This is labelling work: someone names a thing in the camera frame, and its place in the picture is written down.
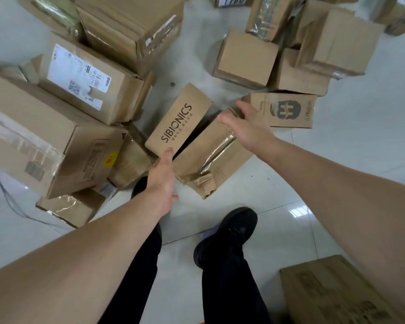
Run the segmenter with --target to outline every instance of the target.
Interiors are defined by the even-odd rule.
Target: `white tile floor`
[[[366,18],[375,0],[349,5]],[[149,134],[181,89],[192,82],[223,109],[247,89],[210,75],[220,39],[230,28],[243,30],[249,9],[214,9],[209,0],[186,3],[179,40],[156,66],[158,81],[136,124]],[[20,63],[48,44],[48,28],[16,0],[0,0],[0,63]],[[277,130],[276,135],[347,166],[405,183],[405,35],[384,35],[367,75],[332,81],[319,98],[312,130]],[[0,267],[70,230],[34,207],[37,196],[6,174],[6,188],[26,213],[50,226],[17,217],[0,192]],[[158,275],[142,323],[203,321],[201,271],[192,253],[200,232],[214,226],[229,210],[249,206],[259,224],[244,253],[268,308],[285,312],[279,269],[319,257],[343,253],[297,193],[256,157],[251,158],[207,200],[176,184],[180,197],[162,220],[164,243]],[[127,201],[118,194],[99,216]]]

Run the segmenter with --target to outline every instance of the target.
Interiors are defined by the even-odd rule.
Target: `person's left hand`
[[[160,203],[162,216],[166,215],[178,196],[174,192],[173,149],[168,148],[160,160],[150,169],[147,180],[147,189],[156,195],[154,202]]]

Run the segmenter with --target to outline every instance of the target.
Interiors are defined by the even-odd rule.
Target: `yellow sticker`
[[[118,151],[114,151],[113,153],[111,153],[107,160],[104,163],[104,167],[112,167],[114,165],[114,163],[117,160],[117,157],[119,156],[119,152]]]

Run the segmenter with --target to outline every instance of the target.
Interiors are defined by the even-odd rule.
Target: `human hand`
[[[218,120],[233,130],[237,140],[246,150],[260,157],[261,148],[266,146],[266,142],[276,141],[277,138],[260,111],[242,100],[237,100],[236,105],[243,112],[245,119],[231,113],[222,113],[218,115]]]
[[[159,203],[162,216],[166,215],[178,196],[174,192],[173,149],[164,151],[159,161],[150,169],[146,191],[152,191],[156,196],[154,202]]]

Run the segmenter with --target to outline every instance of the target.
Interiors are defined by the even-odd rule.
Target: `forearm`
[[[161,214],[156,191],[0,269],[0,323],[97,323]]]
[[[274,139],[258,155],[390,297],[405,306],[405,185]]]

